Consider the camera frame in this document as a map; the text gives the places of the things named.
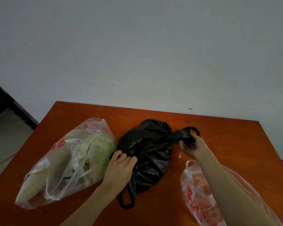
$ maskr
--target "white wall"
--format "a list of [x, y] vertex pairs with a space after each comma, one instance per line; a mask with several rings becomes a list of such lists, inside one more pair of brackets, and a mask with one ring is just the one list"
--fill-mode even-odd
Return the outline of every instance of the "white wall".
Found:
[[258, 120], [283, 159], [283, 0], [0, 0], [0, 86], [38, 121], [57, 100]]

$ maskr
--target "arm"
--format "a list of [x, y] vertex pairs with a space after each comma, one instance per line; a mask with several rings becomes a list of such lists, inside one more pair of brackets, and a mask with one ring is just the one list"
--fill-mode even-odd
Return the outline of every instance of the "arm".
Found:
[[60, 226], [91, 226], [103, 209], [119, 194], [129, 182], [136, 157], [127, 157], [121, 151], [112, 156], [102, 184], [94, 193]]
[[179, 145], [188, 156], [197, 159], [212, 190], [227, 226], [277, 226], [264, 208], [257, 204], [223, 169], [204, 140], [193, 134], [196, 144]]

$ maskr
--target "clear plastic bag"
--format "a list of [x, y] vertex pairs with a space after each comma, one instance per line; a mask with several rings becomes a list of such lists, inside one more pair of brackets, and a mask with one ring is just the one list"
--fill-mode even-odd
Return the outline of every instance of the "clear plastic bag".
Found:
[[106, 121], [88, 119], [54, 144], [27, 173], [16, 204], [34, 209], [99, 182], [114, 151], [115, 140]]
[[[283, 226], [276, 214], [247, 181], [231, 169], [225, 166], [223, 168], [251, 198], [264, 207], [265, 211], [279, 226]], [[186, 168], [181, 173], [180, 182], [186, 205], [199, 225], [226, 226], [208, 182], [197, 161], [188, 160], [186, 162]]]

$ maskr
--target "black plastic bag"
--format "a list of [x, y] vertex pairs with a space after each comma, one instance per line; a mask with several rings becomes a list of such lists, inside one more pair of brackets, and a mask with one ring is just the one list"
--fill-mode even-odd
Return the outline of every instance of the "black plastic bag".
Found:
[[172, 133], [170, 125], [166, 122], [147, 119], [120, 138], [117, 150], [138, 159], [131, 180], [125, 187], [129, 192], [131, 204], [124, 204], [122, 193], [117, 195], [122, 208], [131, 209], [134, 206], [135, 194], [147, 190], [164, 175], [170, 162], [173, 144], [177, 144], [179, 140], [183, 140], [186, 145], [196, 142], [190, 135], [191, 130], [200, 136], [195, 127], [186, 127]]

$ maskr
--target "forearm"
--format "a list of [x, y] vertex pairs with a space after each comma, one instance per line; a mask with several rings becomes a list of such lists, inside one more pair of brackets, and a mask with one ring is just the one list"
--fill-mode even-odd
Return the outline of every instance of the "forearm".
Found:
[[114, 196], [99, 186], [94, 193], [61, 226], [91, 226]]
[[196, 157], [227, 226], [277, 225], [264, 208], [231, 178], [208, 148], [199, 151]]

